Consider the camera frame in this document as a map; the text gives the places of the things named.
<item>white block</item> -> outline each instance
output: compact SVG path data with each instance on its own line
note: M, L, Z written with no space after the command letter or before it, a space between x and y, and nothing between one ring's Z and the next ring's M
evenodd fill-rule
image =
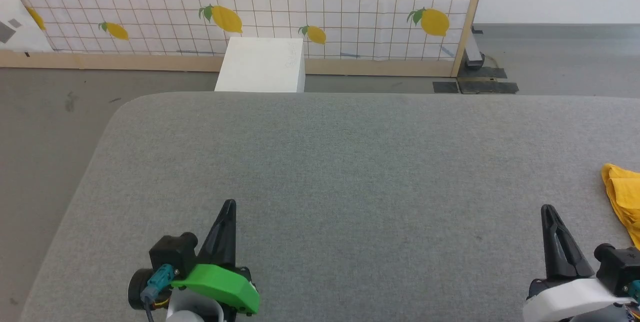
M302 39L232 37L215 90L304 92Z

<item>gray floor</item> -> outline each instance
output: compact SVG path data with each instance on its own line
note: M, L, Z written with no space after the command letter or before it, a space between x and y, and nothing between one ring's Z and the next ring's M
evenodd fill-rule
M505 68L505 81L518 83L519 94L640 98L637 32L637 27L603 27L595 32L487 27L477 40L482 52ZM0 69L0 285L5 286L0 291L0 322L18 319L53 234L115 110L146 94L212 91L216 77ZM447 79L307 76L306 91L433 93L434 81Z

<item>gray square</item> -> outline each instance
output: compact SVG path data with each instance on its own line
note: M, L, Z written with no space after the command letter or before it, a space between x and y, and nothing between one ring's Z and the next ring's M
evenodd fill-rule
M458 93L457 82L434 82L433 91L436 93Z
M23 25L20 24L19 21L16 21L15 19L10 20L9 24L12 25L15 29L18 29L21 26L23 26Z
M5 23L0 22L0 43L6 44L14 34L16 34L15 30L5 25Z

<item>lemon print curtain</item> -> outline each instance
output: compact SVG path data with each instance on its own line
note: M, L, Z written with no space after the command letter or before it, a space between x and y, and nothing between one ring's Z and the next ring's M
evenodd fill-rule
M223 56L230 37L307 58L454 60L470 0L21 0L55 51Z

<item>gray table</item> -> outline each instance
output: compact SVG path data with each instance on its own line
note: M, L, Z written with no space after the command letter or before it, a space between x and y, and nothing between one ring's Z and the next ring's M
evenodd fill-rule
M202 239L231 197L262 295L240 320L520 320L544 276L542 204L594 267L599 243L629 245L600 169L640 169L638 115L613 98L139 98L110 121L22 320L145 320L126 286L149 247Z

